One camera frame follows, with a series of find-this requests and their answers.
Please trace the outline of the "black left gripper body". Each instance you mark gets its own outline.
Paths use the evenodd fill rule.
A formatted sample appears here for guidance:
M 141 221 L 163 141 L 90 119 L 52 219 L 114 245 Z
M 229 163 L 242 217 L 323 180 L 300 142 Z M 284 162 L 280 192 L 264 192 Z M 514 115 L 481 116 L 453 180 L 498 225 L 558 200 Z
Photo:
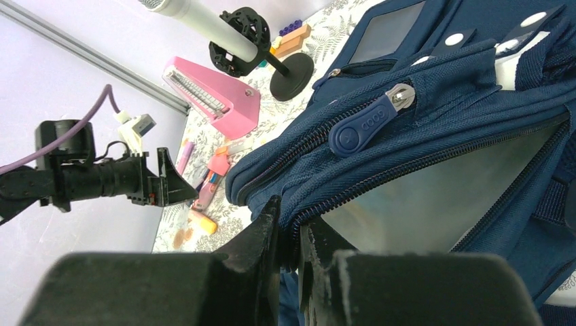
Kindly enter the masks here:
M 94 164 L 92 174 L 96 181 L 92 186 L 92 198 L 125 195 L 133 204 L 158 206 L 159 195 L 152 185 L 156 176 L 147 167 L 148 157 L 149 153 L 145 151 Z

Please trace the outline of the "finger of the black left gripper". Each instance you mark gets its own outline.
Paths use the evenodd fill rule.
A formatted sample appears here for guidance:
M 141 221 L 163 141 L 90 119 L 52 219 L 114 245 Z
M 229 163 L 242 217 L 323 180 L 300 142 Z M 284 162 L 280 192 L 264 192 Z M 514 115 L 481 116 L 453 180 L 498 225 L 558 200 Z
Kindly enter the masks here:
M 190 185 L 177 171 L 170 158 L 167 147 L 157 148 L 158 186 L 156 190 L 156 205 L 159 207 L 180 204 L 196 200 L 199 195 L 195 187 Z

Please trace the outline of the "pink-capped marker tube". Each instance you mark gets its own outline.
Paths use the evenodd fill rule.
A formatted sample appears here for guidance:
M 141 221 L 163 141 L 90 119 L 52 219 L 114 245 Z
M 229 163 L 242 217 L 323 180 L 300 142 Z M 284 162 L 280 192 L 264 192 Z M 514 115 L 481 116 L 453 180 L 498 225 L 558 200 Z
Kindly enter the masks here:
M 195 211 L 205 211 L 212 202 L 215 192 L 223 177 L 230 169 L 228 155 L 226 153 L 216 153 L 207 164 L 207 174 L 204 177 L 198 198 L 194 201 L 191 208 Z

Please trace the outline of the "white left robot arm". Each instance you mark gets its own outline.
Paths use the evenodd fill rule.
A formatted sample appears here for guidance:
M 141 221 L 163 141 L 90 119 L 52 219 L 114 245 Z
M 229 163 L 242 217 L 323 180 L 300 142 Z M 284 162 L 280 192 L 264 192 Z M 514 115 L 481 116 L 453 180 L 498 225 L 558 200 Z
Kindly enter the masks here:
M 44 121 L 35 132 L 38 147 L 60 141 L 36 158 L 36 166 L 1 173 L 1 223 L 38 202 L 67 213 L 71 203 L 125 195 L 133 204 L 165 207 L 199 197 L 178 172 L 167 148 L 157 149 L 158 173 L 147 167 L 148 152 L 125 151 L 120 158 L 97 157 L 91 124 L 71 137 L 77 120 Z

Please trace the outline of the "navy blue backpack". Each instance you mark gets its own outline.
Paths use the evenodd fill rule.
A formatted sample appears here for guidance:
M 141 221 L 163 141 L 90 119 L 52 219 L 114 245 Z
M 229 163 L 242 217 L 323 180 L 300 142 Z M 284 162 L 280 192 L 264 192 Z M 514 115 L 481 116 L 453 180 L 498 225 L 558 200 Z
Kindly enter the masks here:
M 575 2 L 385 1 L 366 11 L 306 108 L 229 172 L 258 216 L 281 199 L 278 325 L 300 307 L 300 231 L 362 253 L 504 259 L 541 325 L 575 271 Z

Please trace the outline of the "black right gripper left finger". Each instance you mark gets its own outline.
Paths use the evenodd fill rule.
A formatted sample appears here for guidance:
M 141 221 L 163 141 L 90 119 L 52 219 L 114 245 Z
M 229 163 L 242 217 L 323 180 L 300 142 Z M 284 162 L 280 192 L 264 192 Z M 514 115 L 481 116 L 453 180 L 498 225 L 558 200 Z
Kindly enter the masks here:
M 275 325 L 277 221 L 259 217 L 211 253 L 74 253 L 45 275 L 21 325 Z

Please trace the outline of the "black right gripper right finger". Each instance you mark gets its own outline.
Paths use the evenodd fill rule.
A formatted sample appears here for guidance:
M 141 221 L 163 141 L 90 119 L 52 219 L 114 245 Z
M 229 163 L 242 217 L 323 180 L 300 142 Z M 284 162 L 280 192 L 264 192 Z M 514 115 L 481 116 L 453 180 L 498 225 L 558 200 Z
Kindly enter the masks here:
M 499 256 L 362 253 L 322 220 L 300 231 L 308 325 L 540 325 L 521 278 Z

